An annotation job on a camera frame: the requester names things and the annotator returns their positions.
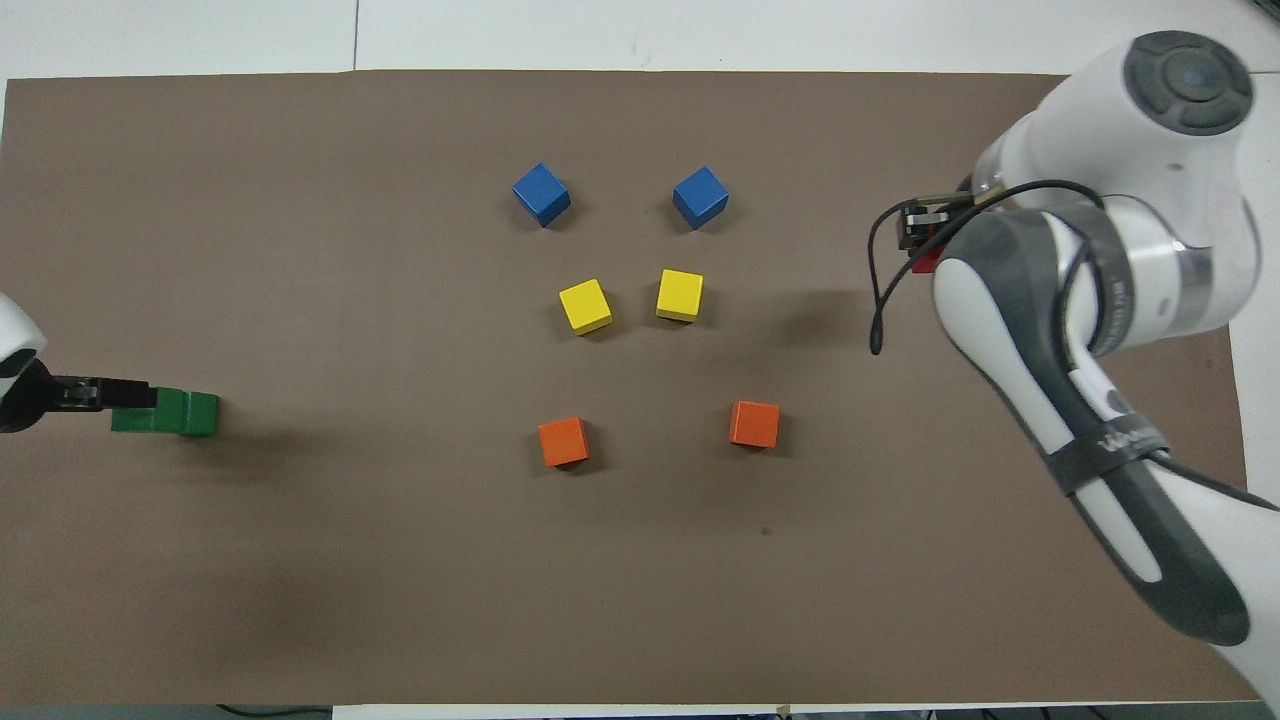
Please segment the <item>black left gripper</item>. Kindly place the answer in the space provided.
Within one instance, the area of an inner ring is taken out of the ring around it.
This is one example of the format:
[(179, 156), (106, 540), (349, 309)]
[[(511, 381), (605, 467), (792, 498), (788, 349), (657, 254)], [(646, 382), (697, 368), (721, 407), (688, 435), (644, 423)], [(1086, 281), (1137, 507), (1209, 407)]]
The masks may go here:
[(97, 413), (105, 409), (151, 409), (157, 389), (147, 382), (100, 382), (82, 375), (54, 375), (35, 359), (0, 400), (0, 433), (33, 427), (50, 413)]

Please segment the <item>blue wooden cube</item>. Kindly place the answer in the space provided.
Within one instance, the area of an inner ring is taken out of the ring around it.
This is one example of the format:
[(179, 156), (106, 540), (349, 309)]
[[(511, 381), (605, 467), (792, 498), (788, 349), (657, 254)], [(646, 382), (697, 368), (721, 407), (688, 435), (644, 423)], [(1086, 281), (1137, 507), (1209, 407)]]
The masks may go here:
[(541, 228), (554, 223), (572, 204), (568, 187), (545, 163), (531, 167), (511, 188), (520, 205)]
[(730, 202), (731, 193), (709, 168), (700, 167), (672, 190), (676, 211), (691, 231), (699, 231), (716, 219)]

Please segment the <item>brown table mat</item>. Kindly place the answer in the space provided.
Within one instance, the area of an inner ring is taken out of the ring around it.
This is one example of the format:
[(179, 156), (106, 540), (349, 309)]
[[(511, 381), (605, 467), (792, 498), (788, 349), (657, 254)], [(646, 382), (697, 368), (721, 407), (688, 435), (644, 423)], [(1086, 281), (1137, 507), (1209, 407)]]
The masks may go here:
[[(0, 436), (0, 705), (1245, 700), (1137, 597), (869, 224), (1043, 76), (13, 81), (0, 292), (214, 437)], [(545, 163), (541, 228), (512, 183)], [(691, 231), (673, 187), (728, 206)], [(655, 314), (704, 275), (699, 318)], [(558, 293), (598, 278), (613, 322)], [(781, 407), (774, 448), (730, 411)], [(548, 468), (540, 424), (590, 459)]]

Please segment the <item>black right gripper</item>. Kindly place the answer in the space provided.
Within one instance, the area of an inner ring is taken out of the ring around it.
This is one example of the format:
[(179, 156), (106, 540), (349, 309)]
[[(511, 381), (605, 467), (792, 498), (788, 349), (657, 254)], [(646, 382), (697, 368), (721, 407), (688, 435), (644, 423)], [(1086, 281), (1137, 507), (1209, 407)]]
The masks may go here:
[[(945, 243), (946, 240), (934, 238), (969, 222), (978, 213), (975, 204), (972, 187), (959, 186), (950, 193), (927, 195), (925, 205), (906, 205), (902, 209), (902, 251), (915, 258), (924, 243)], [(931, 220), (931, 213), (936, 219)]]

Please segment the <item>yellow wooden cube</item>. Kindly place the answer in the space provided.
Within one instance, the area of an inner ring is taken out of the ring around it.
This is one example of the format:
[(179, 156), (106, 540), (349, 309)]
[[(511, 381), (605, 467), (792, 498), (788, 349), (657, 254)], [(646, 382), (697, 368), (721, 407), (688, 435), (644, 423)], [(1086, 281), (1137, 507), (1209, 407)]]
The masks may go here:
[(598, 278), (564, 288), (558, 297), (575, 336), (589, 334), (613, 322), (611, 306)]
[(659, 318), (692, 323), (700, 315), (705, 278), (701, 274), (666, 268), (655, 300)]

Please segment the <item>orange wooden cube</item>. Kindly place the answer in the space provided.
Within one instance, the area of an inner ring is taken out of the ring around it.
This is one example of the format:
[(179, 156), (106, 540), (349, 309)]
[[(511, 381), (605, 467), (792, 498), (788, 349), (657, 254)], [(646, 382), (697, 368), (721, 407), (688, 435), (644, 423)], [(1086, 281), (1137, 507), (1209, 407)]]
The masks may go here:
[(543, 462), (561, 468), (590, 459), (586, 425), (580, 416), (568, 416), (538, 427)]
[(778, 405), (739, 400), (731, 406), (728, 439), (731, 445), (749, 448), (774, 448), (780, 425)]

